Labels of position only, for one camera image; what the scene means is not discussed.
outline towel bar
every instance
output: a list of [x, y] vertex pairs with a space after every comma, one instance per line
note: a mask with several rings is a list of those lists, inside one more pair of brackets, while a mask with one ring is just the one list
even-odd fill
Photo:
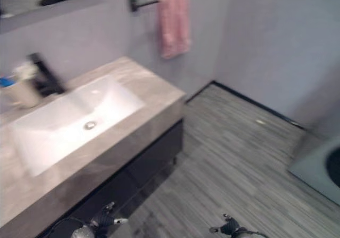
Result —
[[139, 3], [139, 0], [128, 0], [128, 3], [129, 3], [130, 11], [136, 12], [141, 7], [159, 3], [159, 0], [153, 0], [153, 1], [146, 2], [146, 3]]

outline vanity cabinet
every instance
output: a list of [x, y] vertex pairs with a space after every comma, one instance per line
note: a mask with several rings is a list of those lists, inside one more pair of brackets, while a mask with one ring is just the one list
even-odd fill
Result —
[[[63, 218], [75, 217], [89, 221], [110, 202], [115, 203], [114, 216], [128, 218], [137, 207], [135, 201], [142, 188], [182, 150], [182, 138], [183, 121], [180, 120]], [[49, 229], [39, 238], [46, 238]]]

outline drain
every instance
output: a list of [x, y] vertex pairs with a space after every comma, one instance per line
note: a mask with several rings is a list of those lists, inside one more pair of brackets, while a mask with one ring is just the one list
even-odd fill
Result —
[[85, 130], [91, 130], [91, 129], [95, 128], [96, 125], [97, 125], [97, 123], [95, 121], [89, 121], [89, 122], [85, 123], [84, 129]]

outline marble countertop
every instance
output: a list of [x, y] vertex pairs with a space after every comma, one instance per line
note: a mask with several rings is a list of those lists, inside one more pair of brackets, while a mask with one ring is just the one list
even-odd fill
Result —
[[70, 90], [110, 74], [145, 106], [38, 176], [15, 149], [8, 124], [38, 107], [0, 116], [0, 237], [35, 237], [183, 117], [184, 93], [127, 57], [66, 84]]

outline cup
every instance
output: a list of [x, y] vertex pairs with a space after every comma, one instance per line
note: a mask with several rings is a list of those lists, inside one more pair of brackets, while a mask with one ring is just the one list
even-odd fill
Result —
[[16, 81], [13, 85], [1, 88], [1, 91], [11, 97], [14, 101], [12, 105], [18, 105], [22, 108], [35, 107], [42, 99], [27, 80]]

